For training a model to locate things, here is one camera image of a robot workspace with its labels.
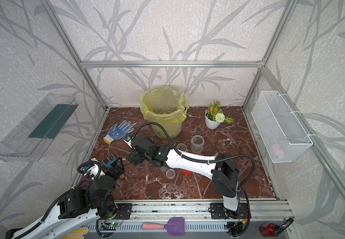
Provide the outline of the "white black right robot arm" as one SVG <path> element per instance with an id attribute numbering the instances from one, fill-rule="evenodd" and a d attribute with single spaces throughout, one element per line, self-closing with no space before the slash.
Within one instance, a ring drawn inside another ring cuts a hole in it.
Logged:
<path id="1" fill-rule="evenodd" d="M 202 156 L 178 150 L 168 134 L 165 135 L 169 144 L 156 145 L 146 136 L 127 133 L 123 140 L 131 147 L 127 160 L 133 165 L 147 161 L 150 166 L 157 168 L 172 168 L 191 171 L 210 179 L 216 191 L 222 195 L 223 203 L 220 209 L 213 209 L 215 218 L 237 219 L 243 212 L 240 208 L 241 196 L 246 195 L 243 186 L 252 178 L 255 169 L 255 159 L 247 154 L 226 156 Z M 251 171 L 243 180 L 239 180 L 240 171 L 233 159 L 246 158 L 252 164 Z"/>

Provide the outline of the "blue wooden-handled garden fork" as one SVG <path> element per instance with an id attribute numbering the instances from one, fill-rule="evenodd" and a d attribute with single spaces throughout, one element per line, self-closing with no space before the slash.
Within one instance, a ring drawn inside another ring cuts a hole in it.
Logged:
<path id="1" fill-rule="evenodd" d="M 116 164 L 117 158 L 111 154 L 111 157 L 107 157 L 106 161 L 102 161 L 102 164 L 106 167 L 106 168 L 112 168 L 115 164 Z"/>

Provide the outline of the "blue dotted white work glove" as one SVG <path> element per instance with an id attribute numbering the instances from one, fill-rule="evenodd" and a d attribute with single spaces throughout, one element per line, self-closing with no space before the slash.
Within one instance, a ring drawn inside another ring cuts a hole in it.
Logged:
<path id="1" fill-rule="evenodd" d="M 130 121 L 124 120 L 121 124 L 114 124 L 103 138 L 104 142 L 111 144 L 115 140 L 120 140 L 126 134 L 133 132 L 134 128 Z"/>

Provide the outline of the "clear plastic wall shelf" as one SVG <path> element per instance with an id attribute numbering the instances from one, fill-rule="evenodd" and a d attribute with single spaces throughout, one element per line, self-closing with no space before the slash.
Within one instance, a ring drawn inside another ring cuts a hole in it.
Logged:
<path id="1" fill-rule="evenodd" d="M 78 106 L 73 96 L 49 93 L 0 142 L 0 160 L 39 161 Z"/>

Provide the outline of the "purple pink-handled scoop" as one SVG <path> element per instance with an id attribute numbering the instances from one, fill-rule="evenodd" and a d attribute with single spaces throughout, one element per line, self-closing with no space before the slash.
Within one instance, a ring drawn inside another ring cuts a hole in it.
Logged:
<path id="1" fill-rule="evenodd" d="M 166 230 L 170 236 L 184 236 L 185 220 L 183 217 L 175 217 L 168 220 L 166 224 L 143 223 L 143 230 Z"/>

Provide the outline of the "pink item in basket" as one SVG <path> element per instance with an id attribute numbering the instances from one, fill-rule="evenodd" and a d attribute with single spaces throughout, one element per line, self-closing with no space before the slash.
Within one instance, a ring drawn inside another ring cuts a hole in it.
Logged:
<path id="1" fill-rule="evenodd" d="M 278 159 L 284 158 L 285 152 L 279 144 L 276 143 L 276 144 L 272 145 L 272 152 L 276 158 L 278 158 Z"/>

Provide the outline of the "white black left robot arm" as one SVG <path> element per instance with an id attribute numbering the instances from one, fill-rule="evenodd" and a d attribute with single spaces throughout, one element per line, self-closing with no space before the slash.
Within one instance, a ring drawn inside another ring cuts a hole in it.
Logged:
<path id="1" fill-rule="evenodd" d="M 9 230 L 7 239 L 55 239 L 90 221 L 115 217 L 119 209 L 112 191 L 115 181 L 124 173 L 122 158 L 103 164 L 94 160 L 84 162 L 77 172 L 84 180 L 59 196 L 46 213 L 31 225 Z"/>

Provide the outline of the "brown-lidded oatmeal jar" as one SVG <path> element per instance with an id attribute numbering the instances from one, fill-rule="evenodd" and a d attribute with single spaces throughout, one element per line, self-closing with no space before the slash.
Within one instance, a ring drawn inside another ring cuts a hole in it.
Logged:
<path id="1" fill-rule="evenodd" d="M 205 140 L 201 135 L 195 135 L 190 142 L 190 149 L 194 154 L 200 154 L 203 152 Z"/>

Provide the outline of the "red black handheld tool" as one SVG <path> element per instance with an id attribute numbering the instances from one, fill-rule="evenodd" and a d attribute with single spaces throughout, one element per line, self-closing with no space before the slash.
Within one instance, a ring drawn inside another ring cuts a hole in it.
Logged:
<path id="1" fill-rule="evenodd" d="M 259 226 L 259 233 L 264 238 L 277 237 L 279 234 L 284 232 L 293 222 L 293 218 L 288 218 L 284 220 L 284 223 L 282 225 L 277 225 L 274 223 L 261 225 Z"/>

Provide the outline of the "yellow plastic bin liner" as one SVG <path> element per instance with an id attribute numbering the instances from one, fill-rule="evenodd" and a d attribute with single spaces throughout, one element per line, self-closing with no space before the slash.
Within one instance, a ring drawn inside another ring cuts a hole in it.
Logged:
<path id="1" fill-rule="evenodd" d="M 182 123 L 189 109 L 186 94 L 170 86 L 159 86 L 144 92 L 139 104 L 144 119 L 153 122 Z"/>

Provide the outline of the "clear plastic jar lid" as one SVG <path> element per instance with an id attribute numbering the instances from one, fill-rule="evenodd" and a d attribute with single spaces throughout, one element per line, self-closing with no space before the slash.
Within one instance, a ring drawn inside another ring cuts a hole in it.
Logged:
<path id="1" fill-rule="evenodd" d="M 168 170 L 166 171 L 166 177 L 167 177 L 168 179 L 174 179 L 175 176 L 176 176 L 176 173 L 175 173 L 175 170 L 174 170 L 174 169 L 168 169 Z"/>

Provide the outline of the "red-lidded oatmeal jar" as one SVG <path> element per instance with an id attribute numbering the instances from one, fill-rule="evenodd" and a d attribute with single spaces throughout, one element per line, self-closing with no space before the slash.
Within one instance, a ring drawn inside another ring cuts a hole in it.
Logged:
<path id="1" fill-rule="evenodd" d="M 179 143 L 176 145 L 176 148 L 180 151 L 183 151 L 183 152 L 188 152 L 188 148 L 187 146 L 184 144 L 184 143 Z"/>

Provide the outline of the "red jar lid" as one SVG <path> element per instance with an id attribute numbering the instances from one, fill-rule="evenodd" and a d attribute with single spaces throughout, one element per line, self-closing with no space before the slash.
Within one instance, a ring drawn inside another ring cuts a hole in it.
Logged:
<path id="1" fill-rule="evenodd" d="M 182 169 L 181 171 L 182 171 L 182 173 L 185 174 L 185 175 L 192 175 L 192 172 L 191 172 L 191 171 L 184 170 L 184 169 Z"/>

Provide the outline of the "yellow dotted glove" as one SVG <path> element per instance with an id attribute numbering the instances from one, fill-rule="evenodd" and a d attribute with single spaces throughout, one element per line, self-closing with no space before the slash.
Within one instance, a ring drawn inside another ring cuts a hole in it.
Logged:
<path id="1" fill-rule="evenodd" d="M 81 227 L 78 228 L 71 233 L 68 233 L 67 235 L 61 237 L 61 239 L 84 239 L 85 235 L 89 232 L 89 228 L 87 227 Z"/>

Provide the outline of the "potted artificial flower plant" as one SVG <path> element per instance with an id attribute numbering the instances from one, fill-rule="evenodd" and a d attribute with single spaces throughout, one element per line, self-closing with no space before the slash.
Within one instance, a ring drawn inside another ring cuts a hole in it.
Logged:
<path id="1" fill-rule="evenodd" d="M 232 124 L 233 119 L 226 117 L 220 108 L 221 102 L 214 101 L 205 111 L 205 124 L 209 129 L 216 129 L 221 123 Z"/>

